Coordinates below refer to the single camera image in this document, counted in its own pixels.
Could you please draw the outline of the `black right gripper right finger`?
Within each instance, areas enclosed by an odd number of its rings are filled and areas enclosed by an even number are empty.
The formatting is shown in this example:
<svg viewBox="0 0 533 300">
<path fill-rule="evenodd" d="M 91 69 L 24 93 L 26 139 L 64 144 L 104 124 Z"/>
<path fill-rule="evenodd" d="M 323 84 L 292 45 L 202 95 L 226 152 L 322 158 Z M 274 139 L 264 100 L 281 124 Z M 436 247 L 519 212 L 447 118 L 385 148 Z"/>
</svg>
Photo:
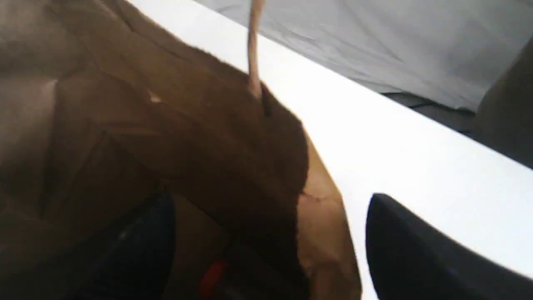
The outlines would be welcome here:
<svg viewBox="0 0 533 300">
<path fill-rule="evenodd" d="M 382 193 L 366 216 L 366 258 L 381 300 L 531 300 L 533 283 L 468 250 Z"/>
</svg>

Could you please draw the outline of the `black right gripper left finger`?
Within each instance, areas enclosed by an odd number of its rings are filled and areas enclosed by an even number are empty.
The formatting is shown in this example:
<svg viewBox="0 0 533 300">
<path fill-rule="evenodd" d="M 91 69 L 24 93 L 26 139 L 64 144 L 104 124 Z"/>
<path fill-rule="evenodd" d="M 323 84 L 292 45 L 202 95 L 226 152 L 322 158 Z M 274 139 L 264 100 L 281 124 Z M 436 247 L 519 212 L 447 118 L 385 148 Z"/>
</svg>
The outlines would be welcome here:
<svg viewBox="0 0 533 300">
<path fill-rule="evenodd" d="M 96 271 L 71 300 L 160 300 L 175 251 L 171 193 L 152 196 L 154 205 L 113 244 Z"/>
</svg>

